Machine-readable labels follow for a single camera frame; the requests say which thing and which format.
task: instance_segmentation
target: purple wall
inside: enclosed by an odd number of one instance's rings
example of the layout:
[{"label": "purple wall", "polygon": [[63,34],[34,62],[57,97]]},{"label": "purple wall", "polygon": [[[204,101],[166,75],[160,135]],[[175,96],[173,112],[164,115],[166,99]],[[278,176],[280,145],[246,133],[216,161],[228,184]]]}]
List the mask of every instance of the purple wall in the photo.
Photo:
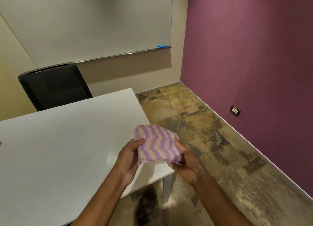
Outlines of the purple wall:
[{"label": "purple wall", "polygon": [[313,196],[313,0],[189,0],[181,81]]}]

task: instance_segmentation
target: forearm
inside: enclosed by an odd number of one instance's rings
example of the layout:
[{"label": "forearm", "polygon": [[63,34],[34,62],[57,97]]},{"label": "forearm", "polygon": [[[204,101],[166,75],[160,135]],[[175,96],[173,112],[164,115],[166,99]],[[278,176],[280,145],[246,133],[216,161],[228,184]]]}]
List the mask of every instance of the forearm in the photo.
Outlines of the forearm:
[{"label": "forearm", "polygon": [[109,223],[126,185],[114,168],[72,226],[105,226]]},{"label": "forearm", "polygon": [[207,171],[193,188],[215,226],[253,226]]}]

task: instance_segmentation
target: beige wall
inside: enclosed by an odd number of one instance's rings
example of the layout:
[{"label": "beige wall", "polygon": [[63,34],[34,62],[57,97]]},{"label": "beige wall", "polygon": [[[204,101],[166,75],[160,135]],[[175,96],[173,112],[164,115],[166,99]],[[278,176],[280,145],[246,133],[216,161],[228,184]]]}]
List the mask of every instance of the beige wall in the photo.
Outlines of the beige wall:
[{"label": "beige wall", "polygon": [[[78,64],[93,96],[125,88],[141,92],[180,80],[188,0],[173,0],[170,49],[118,56]],[[17,76],[36,69],[0,15],[0,120],[35,108]]]}]

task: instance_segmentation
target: person's right hand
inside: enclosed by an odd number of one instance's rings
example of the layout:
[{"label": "person's right hand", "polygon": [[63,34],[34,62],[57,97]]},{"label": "person's right hand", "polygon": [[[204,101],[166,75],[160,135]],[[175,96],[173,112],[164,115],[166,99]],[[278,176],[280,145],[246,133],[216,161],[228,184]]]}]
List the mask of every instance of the person's right hand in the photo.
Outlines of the person's right hand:
[{"label": "person's right hand", "polygon": [[203,173],[206,172],[206,169],[193,152],[180,143],[177,138],[175,138],[174,141],[176,147],[182,152],[185,158],[185,162],[183,162],[182,165],[178,165],[172,162],[167,162],[167,164],[186,182],[193,186],[203,175]]}]

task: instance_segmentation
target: hand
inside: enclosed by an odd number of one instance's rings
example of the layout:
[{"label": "hand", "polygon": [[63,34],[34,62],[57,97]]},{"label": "hand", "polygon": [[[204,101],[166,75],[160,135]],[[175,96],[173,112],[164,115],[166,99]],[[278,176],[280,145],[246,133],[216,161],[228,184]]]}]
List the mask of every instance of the hand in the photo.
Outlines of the hand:
[{"label": "hand", "polygon": [[182,165],[178,165],[172,162],[167,162],[167,164],[177,172],[186,182],[191,186],[195,185],[197,180],[206,172],[205,167],[182,143],[178,141],[177,138],[174,139],[176,147],[182,152],[185,158],[185,162]]},{"label": "hand", "polygon": [[145,139],[130,140],[118,154],[113,169],[122,174],[123,182],[128,186],[135,177],[140,164],[138,160],[138,147],[145,142]]}]

